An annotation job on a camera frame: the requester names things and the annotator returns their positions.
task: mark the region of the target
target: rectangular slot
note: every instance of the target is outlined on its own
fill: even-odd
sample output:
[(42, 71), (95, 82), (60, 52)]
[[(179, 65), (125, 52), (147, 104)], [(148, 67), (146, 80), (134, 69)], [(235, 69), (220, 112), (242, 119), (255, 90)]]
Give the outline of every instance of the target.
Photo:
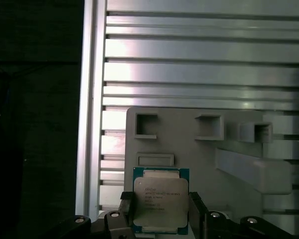
[(165, 153), (138, 153), (139, 166), (174, 166), (174, 155)]
[(239, 141), (270, 143), (272, 134), (273, 126), (269, 122), (246, 122), (239, 125)]
[(255, 142), (271, 142), (271, 127), (270, 123), (255, 124)]
[(135, 138), (156, 139), (158, 117), (155, 113), (136, 114)]
[(224, 119), (222, 115), (201, 115), (198, 120), (197, 140), (224, 140)]

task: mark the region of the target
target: slotted aluminum panel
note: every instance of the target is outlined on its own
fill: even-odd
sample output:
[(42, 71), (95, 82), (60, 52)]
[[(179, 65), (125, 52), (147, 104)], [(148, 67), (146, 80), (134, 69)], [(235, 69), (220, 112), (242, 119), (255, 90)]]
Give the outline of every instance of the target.
[(264, 218), (299, 235), (299, 0), (85, 5), (76, 213), (118, 206), (130, 106), (261, 110), (295, 186)]

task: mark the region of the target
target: black machine part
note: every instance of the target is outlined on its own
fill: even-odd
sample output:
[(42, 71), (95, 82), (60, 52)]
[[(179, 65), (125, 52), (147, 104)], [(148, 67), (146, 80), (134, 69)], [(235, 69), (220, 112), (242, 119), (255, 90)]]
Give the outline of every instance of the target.
[[(195, 239), (291, 239), (294, 236), (259, 217), (244, 217), (240, 224), (224, 214), (208, 211), (197, 192), (189, 193), (188, 223)], [(91, 223), (85, 216), (75, 216), (48, 231), (42, 239), (135, 239), (131, 228), (135, 195), (123, 192), (119, 210), (102, 213)]]
[[(14, 104), (9, 100), (10, 82), (11, 76), (0, 72), (0, 172), (4, 175), (0, 179), (0, 237), (13, 234), (19, 221), (24, 159)], [(7, 215), (9, 223), (2, 223)]]

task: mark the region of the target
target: metal frame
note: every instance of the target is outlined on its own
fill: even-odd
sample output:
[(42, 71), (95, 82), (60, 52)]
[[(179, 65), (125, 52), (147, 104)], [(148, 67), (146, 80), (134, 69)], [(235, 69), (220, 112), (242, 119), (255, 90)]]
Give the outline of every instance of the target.
[(99, 214), (106, 0), (85, 0), (75, 214)]

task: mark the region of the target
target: screw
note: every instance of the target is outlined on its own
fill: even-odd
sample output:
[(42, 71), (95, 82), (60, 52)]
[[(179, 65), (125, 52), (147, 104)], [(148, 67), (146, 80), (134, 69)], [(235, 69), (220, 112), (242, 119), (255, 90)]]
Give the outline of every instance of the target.
[(254, 218), (248, 218), (247, 221), (248, 221), (249, 223), (257, 223), (257, 220), (254, 219)]
[(118, 217), (120, 214), (118, 214), (118, 213), (112, 213), (111, 214), (111, 216), (113, 217), (113, 218), (116, 218), (116, 217)]
[(218, 217), (220, 217), (219, 213), (211, 213), (211, 216), (212, 216), (213, 218), (218, 218)]
[(76, 223), (82, 223), (84, 222), (84, 219), (83, 218), (78, 218), (77, 220), (75, 220)]

